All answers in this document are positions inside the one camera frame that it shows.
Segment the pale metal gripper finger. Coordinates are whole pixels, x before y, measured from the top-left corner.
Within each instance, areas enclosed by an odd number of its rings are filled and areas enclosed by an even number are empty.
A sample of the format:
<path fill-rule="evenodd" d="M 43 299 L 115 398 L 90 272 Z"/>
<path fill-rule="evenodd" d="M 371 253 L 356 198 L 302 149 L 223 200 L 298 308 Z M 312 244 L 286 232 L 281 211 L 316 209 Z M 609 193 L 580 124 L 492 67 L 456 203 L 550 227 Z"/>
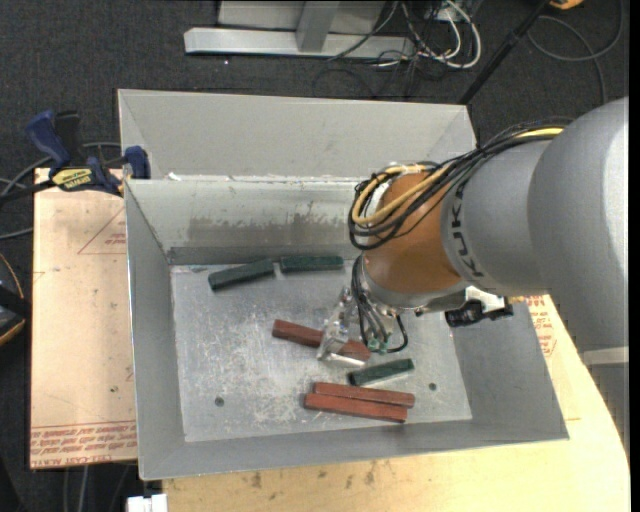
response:
<path fill-rule="evenodd" d="M 367 363 L 367 352 L 347 348 L 338 352 L 318 350 L 316 358 L 326 364 L 345 368 L 361 368 Z"/>
<path fill-rule="evenodd" d="M 341 320 L 326 320 L 323 330 L 320 352 L 340 352 L 349 341 L 349 331 Z"/>

